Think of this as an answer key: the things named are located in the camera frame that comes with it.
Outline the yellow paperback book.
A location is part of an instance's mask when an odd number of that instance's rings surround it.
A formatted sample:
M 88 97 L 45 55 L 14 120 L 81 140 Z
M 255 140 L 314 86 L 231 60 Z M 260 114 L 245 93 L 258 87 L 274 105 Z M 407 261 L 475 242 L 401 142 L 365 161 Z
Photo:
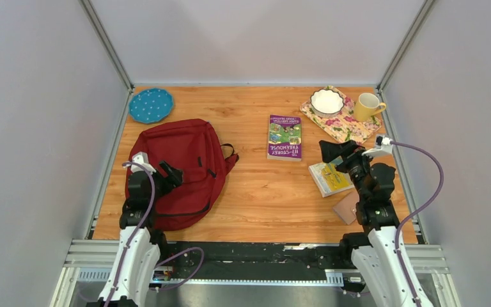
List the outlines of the yellow paperback book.
M 349 175 L 338 172 L 333 164 L 320 162 L 308 170 L 323 198 L 354 188 Z

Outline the red student backpack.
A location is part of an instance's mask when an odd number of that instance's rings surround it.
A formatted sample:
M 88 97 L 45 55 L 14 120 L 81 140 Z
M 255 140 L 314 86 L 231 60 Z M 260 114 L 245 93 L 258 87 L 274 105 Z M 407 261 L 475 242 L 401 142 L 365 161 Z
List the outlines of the red student backpack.
M 237 153 L 225 157 L 222 146 L 212 125 L 201 119 L 164 123 L 140 133 L 131 155 L 146 152 L 163 175 L 160 161 L 183 172 L 183 184 L 155 201 L 154 229 L 183 230 L 210 211 L 239 160 Z

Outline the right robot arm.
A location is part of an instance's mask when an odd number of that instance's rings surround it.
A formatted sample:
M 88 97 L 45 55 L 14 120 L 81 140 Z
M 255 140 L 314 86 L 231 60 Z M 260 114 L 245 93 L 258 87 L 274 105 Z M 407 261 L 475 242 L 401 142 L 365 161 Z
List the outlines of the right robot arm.
M 395 168 L 372 164 L 374 157 L 388 154 L 397 144 L 377 136 L 369 150 L 357 142 L 320 141 L 323 162 L 350 176 L 359 200 L 355 216 L 361 232 L 346 233 L 340 240 L 339 259 L 356 268 L 377 306 L 432 306 L 407 254 L 399 221 L 391 201 Z

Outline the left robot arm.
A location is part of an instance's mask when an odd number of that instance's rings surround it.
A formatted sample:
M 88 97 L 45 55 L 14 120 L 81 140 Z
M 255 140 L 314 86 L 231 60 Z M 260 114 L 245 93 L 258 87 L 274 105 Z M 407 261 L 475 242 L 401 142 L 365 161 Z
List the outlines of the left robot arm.
M 153 229 L 151 218 L 155 201 L 182 185 L 183 172 L 161 161 L 159 166 L 166 172 L 162 175 L 138 157 L 123 165 L 132 173 L 120 217 L 118 252 L 103 290 L 86 306 L 144 306 L 155 266 L 169 259 L 164 235 Z

